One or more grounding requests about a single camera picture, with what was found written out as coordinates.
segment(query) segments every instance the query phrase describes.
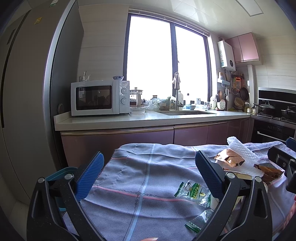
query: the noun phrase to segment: oven handle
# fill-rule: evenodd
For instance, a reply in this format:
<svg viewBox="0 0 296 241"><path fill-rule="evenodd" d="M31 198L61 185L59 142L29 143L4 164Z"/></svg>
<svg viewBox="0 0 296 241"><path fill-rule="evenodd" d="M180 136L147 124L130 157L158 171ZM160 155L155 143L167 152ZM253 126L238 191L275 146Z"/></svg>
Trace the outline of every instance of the oven handle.
<svg viewBox="0 0 296 241"><path fill-rule="evenodd" d="M281 141L281 142L286 143L286 141L284 141L284 140L281 140L281 139L278 139L278 138L275 138L275 137L271 137L271 136L268 136L268 135L262 134L262 133L260 133L259 131L257 131L257 134L258 134L258 135L261 135L261 136L269 137L269 138L272 138L272 139L275 139L275 140L278 140L278 141Z"/></svg>

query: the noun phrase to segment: sink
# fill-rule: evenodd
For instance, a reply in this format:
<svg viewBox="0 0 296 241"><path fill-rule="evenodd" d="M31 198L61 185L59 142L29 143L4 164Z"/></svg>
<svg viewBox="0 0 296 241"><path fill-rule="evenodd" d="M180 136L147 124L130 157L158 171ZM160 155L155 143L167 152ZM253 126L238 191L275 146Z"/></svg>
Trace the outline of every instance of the sink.
<svg viewBox="0 0 296 241"><path fill-rule="evenodd" d="M165 115L202 115L202 114L210 114L198 110L180 110L180 111L166 111L166 112L160 112Z"/></svg>

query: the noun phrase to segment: blue and white bowl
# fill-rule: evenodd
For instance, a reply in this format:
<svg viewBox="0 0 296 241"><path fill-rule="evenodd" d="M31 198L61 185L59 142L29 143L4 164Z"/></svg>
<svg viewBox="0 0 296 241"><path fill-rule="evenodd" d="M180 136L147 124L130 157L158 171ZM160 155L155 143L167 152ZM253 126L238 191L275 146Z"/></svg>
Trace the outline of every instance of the blue and white bowl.
<svg viewBox="0 0 296 241"><path fill-rule="evenodd" d="M123 80L123 76L113 76L114 80Z"/></svg>

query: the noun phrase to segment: window frame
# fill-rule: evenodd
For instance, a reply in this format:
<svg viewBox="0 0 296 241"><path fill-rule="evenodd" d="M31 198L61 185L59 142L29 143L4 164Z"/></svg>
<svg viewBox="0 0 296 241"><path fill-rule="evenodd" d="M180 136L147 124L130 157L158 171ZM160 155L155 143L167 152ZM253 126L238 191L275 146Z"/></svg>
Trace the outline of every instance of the window frame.
<svg viewBox="0 0 296 241"><path fill-rule="evenodd" d="M207 101L210 101L210 97L212 96L212 72L211 72L211 61L210 61L210 50L209 50L209 44L208 44L208 37L193 30L190 28L187 28L183 25L152 17L152 16L147 16L143 14L136 14L136 13L129 13L128 14L128 19L127 19L127 24L126 24L126 36L125 36L125 44L124 44L124 54L123 54L123 76L124 80L126 80L126 74L127 74L127 60L128 60L128 40L129 40L129 32L130 32L130 26L131 26L131 17L141 17L141 18L150 18L158 21L163 21L167 22L170 24L170 35L171 35L171 43L172 43L172 80L174 77L174 74L178 71L178 56L177 56L177 39L176 39L176 29L175 27L180 27L185 30L191 31L204 39L204 44L205 44L205 54L206 54L206 62L207 62ZM176 96L176 90L175 90L175 85L172 84L172 96Z"/></svg>

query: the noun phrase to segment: blue gripper pad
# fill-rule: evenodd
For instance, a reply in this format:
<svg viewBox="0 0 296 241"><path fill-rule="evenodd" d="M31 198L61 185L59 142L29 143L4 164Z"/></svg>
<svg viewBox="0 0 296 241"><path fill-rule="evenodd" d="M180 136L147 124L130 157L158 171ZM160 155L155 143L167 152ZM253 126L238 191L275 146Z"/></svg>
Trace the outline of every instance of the blue gripper pad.
<svg viewBox="0 0 296 241"><path fill-rule="evenodd" d="M213 197L220 201L224 197L225 172L218 163L211 162L202 151L195 155L195 164Z"/></svg>
<svg viewBox="0 0 296 241"><path fill-rule="evenodd" d="M84 172L78 177L76 184L76 194L75 197L77 201L86 198L92 185L98 178L101 170L104 166L104 156L102 153L97 152L93 157L92 161L85 168Z"/></svg>
<svg viewBox="0 0 296 241"><path fill-rule="evenodd" d="M288 148L290 148L292 151L295 151L296 152L296 141L294 141L293 138L289 137L286 140L286 146Z"/></svg>

